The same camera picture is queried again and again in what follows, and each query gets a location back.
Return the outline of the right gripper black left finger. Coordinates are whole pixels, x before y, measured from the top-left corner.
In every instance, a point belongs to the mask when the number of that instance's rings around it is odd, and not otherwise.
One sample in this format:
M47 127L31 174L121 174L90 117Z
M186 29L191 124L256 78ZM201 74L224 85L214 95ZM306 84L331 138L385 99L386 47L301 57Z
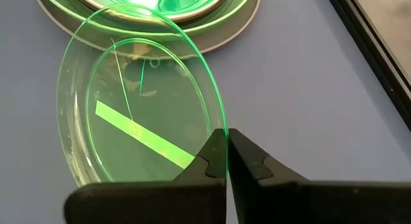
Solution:
M194 161L169 182L88 184L64 204L67 224L224 224L227 136L212 132Z

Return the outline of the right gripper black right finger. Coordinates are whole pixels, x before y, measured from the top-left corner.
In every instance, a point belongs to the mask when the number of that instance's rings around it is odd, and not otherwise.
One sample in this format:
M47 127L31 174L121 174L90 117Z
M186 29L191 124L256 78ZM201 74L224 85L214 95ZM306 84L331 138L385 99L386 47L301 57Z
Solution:
M309 180L233 128L228 156L240 223L410 223L408 182Z

